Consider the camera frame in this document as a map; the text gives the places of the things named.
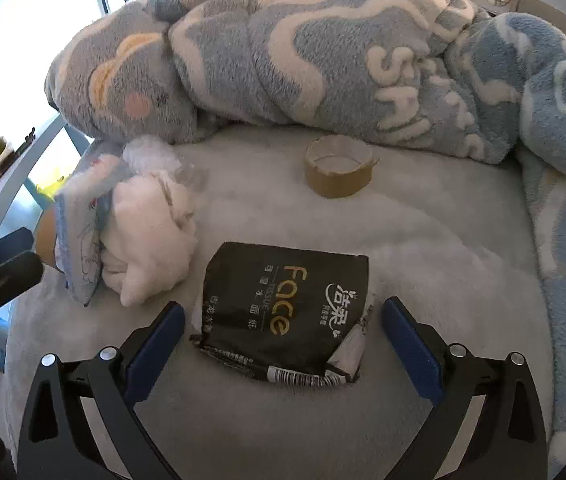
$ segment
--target black tissue package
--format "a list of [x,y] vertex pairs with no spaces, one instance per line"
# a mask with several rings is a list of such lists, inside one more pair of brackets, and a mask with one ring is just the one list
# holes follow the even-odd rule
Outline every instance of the black tissue package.
[[254,379],[352,382],[365,346],[367,278],[367,256],[226,242],[207,266],[191,340]]

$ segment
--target silver bolt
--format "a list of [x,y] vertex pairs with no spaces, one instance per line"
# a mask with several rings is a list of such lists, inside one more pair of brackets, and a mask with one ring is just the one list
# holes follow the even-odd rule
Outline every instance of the silver bolt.
[[463,345],[454,344],[450,346],[450,353],[454,355],[454,357],[465,357],[468,352]]
[[45,354],[41,359],[41,364],[43,366],[51,366],[56,361],[56,356],[54,354]]
[[101,359],[103,359],[103,361],[111,361],[114,357],[116,357],[116,352],[118,352],[118,350],[116,350],[113,346],[106,346],[98,355]]
[[510,355],[510,359],[512,360],[512,362],[514,364],[519,365],[519,366],[521,366],[525,362],[525,357],[523,357],[518,352],[513,352],[512,355]]

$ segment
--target pink circle on blanket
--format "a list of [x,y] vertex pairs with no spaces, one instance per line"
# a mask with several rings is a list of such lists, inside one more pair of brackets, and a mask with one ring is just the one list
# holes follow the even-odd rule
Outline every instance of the pink circle on blanket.
[[152,108],[152,102],[143,94],[132,93],[125,98],[125,113],[132,119],[146,118]]

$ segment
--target white and blue package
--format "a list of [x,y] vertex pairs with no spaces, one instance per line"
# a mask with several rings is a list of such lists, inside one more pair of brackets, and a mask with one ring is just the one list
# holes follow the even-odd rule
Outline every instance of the white and blue package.
[[94,142],[55,197],[57,245],[67,289],[82,304],[90,301],[100,279],[100,231],[108,219],[111,191],[132,175],[118,158],[120,153],[109,142]]

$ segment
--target tape roll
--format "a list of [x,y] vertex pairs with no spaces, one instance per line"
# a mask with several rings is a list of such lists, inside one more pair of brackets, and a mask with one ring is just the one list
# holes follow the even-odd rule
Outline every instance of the tape roll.
[[315,140],[303,159],[307,183],[326,198],[342,198],[363,189],[372,180],[377,162],[369,145],[344,135]]

